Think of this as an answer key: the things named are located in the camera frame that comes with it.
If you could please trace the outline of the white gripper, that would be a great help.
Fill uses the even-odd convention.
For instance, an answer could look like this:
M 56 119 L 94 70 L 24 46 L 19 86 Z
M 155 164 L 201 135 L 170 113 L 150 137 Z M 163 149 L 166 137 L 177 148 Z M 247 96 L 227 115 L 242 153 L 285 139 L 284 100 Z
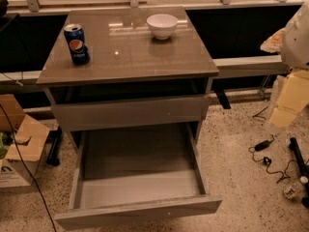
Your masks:
M 282 61 L 294 68 L 309 69 L 309 3 L 304 2 L 295 15 L 268 37 L 260 46 L 268 53 L 281 51 Z M 309 104 L 309 72 L 297 71 L 278 76 L 270 97 L 267 131 L 279 133 L 286 129 Z

